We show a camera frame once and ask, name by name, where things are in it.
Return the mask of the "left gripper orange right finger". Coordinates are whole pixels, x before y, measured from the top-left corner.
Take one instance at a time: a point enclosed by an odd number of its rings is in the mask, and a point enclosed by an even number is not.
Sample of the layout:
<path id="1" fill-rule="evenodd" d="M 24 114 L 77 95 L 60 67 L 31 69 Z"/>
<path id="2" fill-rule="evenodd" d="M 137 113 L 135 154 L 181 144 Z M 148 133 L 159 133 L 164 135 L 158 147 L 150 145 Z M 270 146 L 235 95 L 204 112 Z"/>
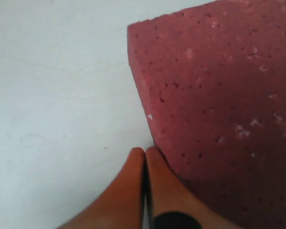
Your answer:
<path id="1" fill-rule="evenodd" d="M 156 147 L 146 153 L 151 229 L 230 229 L 222 218 L 195 198 L 173 174 Z"/>

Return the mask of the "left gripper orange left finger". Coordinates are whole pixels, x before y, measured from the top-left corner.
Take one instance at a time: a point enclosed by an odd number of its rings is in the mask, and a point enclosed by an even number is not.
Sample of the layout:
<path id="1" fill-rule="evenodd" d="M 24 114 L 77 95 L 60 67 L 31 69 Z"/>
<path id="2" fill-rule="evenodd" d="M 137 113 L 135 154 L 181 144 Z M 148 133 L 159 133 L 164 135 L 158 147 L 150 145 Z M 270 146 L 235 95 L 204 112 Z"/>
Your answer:
<path id="1" fill-rule="evenodd" d="M 143 225 L 144 150 L 131 149 L 111 184 L 61 229 L 141 229 Z"/>

